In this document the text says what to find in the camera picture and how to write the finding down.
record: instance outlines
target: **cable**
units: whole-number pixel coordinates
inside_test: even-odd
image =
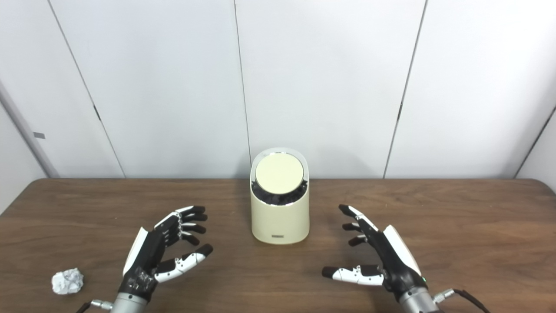
[[[85,302],[80,308],[79,310],[77,310],[77,312],[75,313],[83,313],[85,312],[89,307],[91,307],[91,302]]]
[[[462,296],[463,298],[466,298],[467,300],[469,300],[472,304],[476,305],[479,309],[481,309],[483,312],[485,313],[490,313],[490,311],[481,303],[481,301],[477,300],[477,298],[475,298],[474,296],[472,296],[470,293],[468,293],[465,290],[458,290],[458,289],[454,289],[454,292],[460,296]]]

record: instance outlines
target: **crumpled paper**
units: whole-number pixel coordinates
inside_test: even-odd
[[[58,295],[75,294],[83,287],[83,274],[76,268],[52,276],[52,291]]]

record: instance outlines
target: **connector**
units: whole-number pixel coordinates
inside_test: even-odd
[[[102,301],[102,300],[99,300],[99,299],[94,299],[93,301],[91,301],[91,305],[96,306],[96,307],[100,307],[101,309],[106,310],[106,311],[110,311],[110,310],[112,310],[112,306],[114,304],[111,303],[111,302],[108,302],[108,301]]]
[[[453,289],[446,289],[443,292],[440,292],[440,293],[436,294],[433,297],[433,302],[436,303],[436,304],[439,304],[442,301],[448,299],[449,297],[451,297],[453,295],[455,295],[455,292],[454,292]]]

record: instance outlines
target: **wooden table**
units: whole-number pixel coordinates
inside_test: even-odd
[[[207,207],[202,243],[215,250],[186,275],[160,284],[147,312],[401,312],[391,294],[321,277],[323,266],[379,263],[354,236],[339,203],[380,228],[393,224],[431,293],[464,288],[492,312],[556,312],[556,197],[534,180],[312,180],[311,232],[290,246],[250,231],[246,180],[42,179],[0,217],[0,312],[75,312],[113,301],[141,226],[170,211]],[[192,251],[186,242],[166,257]],[[83,289],[58,296],[50,278],[78,267]],[[453,298],[447,313],[476,312]],[[102,312],[91,308],[90,312]]]

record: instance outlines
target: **black filling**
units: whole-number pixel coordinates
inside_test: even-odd
[[[307,180],[303,180],[299,187],[285,194],[273,194],[264,190],[258,182],[251,182],[253,194],[266,204],[273,204],[275,206],[283,206],[288,203],[296,202],[301,199],[307,192]]]

